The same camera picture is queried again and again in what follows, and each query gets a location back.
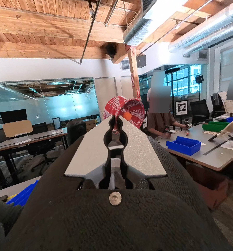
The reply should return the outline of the person's left forearm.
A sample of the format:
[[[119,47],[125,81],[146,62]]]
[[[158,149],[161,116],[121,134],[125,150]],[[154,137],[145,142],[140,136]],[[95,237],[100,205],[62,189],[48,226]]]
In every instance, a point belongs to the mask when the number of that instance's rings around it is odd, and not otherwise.
[[[14,203],[6,204],[0,201],[0,223],[2,224],[5,236],[12,229],[23,209],[24,206],[14,205]]]

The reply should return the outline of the white tilted stand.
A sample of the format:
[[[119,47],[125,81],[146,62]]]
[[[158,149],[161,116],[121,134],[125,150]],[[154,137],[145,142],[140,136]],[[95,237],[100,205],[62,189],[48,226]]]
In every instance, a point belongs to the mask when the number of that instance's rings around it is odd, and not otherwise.
[[[215,136],[211,137],[210,139],[208,139],[209,142],[211,142],[213,139],[215,139],[216,137],[223,137],[225,140],[228,141],[228,137],[233,137],[233,121],[230,122],[223,130],[221,130],[220,132],[218,132]]]

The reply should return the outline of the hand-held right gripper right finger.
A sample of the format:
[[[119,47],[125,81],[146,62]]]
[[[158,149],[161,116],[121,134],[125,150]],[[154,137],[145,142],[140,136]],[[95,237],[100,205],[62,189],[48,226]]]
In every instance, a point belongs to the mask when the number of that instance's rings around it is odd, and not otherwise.
[[[161,178],[167,175],[147,135],[127,121],[118,117],[121,151],[121,174],[124,180],[137,184],[140,180]]]

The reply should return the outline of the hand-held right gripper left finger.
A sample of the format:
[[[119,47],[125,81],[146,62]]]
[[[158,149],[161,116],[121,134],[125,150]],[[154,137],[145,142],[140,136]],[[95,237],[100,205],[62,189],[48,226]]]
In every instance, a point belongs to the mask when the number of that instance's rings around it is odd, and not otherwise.
[[[114,126],[115,116],[109,116],[84,135],[65,176],[90,179],[100,186],[110,184],[111,157],[108,145],[112,141]]]

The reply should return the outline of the cardboard box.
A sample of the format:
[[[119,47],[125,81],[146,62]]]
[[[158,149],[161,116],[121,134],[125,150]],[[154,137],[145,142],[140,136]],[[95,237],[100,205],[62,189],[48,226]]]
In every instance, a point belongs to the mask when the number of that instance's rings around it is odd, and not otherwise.
[[[195,164],[188,164],[186,170],[197,184],[210,210],[215,210],[225,199],[227,199],[229,186],[227,178]]]

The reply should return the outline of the grey work table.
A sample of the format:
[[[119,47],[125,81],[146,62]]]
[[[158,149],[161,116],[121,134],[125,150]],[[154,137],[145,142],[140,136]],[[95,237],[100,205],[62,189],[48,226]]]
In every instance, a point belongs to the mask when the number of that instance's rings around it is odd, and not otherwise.
[[[233,161],[233,150],[221,147],[221,143],[225,142],[224,139],[215,138],[213,141],[209,142],[208,140],[212,137],[212,135],[204,133],[202,125],[197,125],[190,128],[189,133],[190,134],[188,136],[185,136],[185,130],[177,132],[171,135],[169,139],[162,138],[159,139],[158,142],[169,153],[183,159],[183,161],[200,164],[214,171],[221,171]],[[168,140],[172,142],[176,140],[177,136],[198,140],[204,143],[204,145],[200,147],[198,152],[191,156],[168,149],[166,146],[166,141]]]

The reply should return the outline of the blue plastic bin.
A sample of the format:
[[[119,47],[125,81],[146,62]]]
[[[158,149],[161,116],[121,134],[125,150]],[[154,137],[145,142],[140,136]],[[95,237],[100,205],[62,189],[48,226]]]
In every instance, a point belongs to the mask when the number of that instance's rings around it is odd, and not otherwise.
[[[36,180],[33,184],[27,186],[24,190],[22,190],[17,195],[13,196],[9,201],[6,202],[7,205],[13,204],[14,206],[20,205],[24,206],[29,199],[30,194],[32,193],[33,189],[35,188],[36,184],[39,180]]]

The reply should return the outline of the red white yo-yo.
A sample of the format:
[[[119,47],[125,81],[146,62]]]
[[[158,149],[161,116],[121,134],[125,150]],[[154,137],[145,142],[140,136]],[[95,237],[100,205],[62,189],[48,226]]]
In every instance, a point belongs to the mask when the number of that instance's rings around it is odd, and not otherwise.
[[[117,126],[118,116],[122,116],[139,129],[143,123],[144,111],[143,103],[139,99],[115,96],[106,104],[103,118],[105,120],[111,115],[115,116],[115,130],[119,130]]]

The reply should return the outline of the wooden post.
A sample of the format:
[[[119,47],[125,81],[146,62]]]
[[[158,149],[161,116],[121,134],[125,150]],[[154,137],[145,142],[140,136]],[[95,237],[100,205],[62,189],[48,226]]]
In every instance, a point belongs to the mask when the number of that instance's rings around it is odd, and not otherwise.
[[[131,81],[133,87],[133,96],[137,98],[136,89],[140,89],[139,85],[139,75],[137,68],[137,60],[136,60],[136,49],[135,47],[130,47],[128,50],[128,59],[130,63],[130,72],[131,72]]]

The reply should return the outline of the large blue parts bin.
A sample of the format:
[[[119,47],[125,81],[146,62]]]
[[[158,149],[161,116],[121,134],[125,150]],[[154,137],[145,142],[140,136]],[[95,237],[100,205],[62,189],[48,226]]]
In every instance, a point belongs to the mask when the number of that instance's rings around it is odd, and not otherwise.
[[[198,140],[177,136],[176,140],[171,142],[167,141],[166,146],[168,149],[191,156],[200,151],[201,143],[202,142]]]

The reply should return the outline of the black wall speaker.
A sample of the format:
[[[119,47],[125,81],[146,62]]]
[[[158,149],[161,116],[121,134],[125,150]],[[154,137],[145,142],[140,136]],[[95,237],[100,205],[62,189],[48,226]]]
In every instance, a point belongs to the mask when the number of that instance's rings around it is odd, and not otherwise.
[[[143,68],[147,65],[145,54],[137,56],[136,60],[137,60],[137,68]]]

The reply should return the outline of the silver spiral air duct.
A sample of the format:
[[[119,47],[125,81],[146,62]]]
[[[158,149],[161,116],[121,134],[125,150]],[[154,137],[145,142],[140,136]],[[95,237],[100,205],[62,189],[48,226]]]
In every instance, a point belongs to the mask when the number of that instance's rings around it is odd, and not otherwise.
[[[183,49],[183,55],[188,56],[231,35],[233,35],[233,3],[171,42],[168,50],[174,53]]]

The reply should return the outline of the green parts bin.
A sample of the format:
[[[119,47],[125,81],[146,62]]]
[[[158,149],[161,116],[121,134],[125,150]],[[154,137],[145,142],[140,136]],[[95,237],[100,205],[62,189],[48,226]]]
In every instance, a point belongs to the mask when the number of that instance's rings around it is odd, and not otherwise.
[[[202,124],[202,129],[211,132],[222,131],[229,123],[221,121],[209,121],[208,124]]]

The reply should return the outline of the long wooden desk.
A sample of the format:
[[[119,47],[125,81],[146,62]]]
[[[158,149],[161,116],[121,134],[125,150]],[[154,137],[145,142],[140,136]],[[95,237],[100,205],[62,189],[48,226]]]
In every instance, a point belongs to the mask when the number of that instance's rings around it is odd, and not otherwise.
[[[17,153],[23,150],[27,150],[28,146],[32,143],[41,142],[43,140],[55,141],[54,139],[57,137],[60,137],[62,139],[64,149],[67,149],[68,142],[67,142],[66,127],[61,129],[61,132],[58,132],[58,130],[51,130],[47,132],[33,134],[30,136],[21,137],[18,139],[19,141],[17,141],[17,139],[10,139],[0,143],[0,156],[4,158],[14,184],[18,184],[19,179],[17,176],[17,171],[15,169],[15,166],[13,165],[13,162],[10,159],[10,155],[12,153]],[[1,168],[0,168],[0,186],[2,188],[6,188],[9,186]]]

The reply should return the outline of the black office chair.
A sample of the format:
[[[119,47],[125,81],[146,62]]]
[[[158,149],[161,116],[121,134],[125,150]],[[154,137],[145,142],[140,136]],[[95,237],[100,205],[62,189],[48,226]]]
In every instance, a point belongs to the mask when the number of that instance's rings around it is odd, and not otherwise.
[[[210,117],[210,112],[206,99],[190,102],[192,112],[192,125],[196,126],[200,122],[205,122]]]
[[[48,132],[48,127],[47,127],[46,122],[32,125],[32,128],[33,128],[33,131],[30,133],[30,135]],[[43,155],[44,157],[44,160],[42,162],[40,162],[38,165],[31,168],[32,172],[34,172],[38,166],[42,165],[39,171],[39,174],[42,175],[43,168],[46,165],[49,165],[49,163],[53,163],[55,161],[57,157],[53,157],[53,158],[47,157],[47,152],[54,150],[55,146],[56,146],[56,143],[50,140],[42,140],[42,141],[29,144],[27,151],[30,155],[32,155],[33,157],[37,155]]]

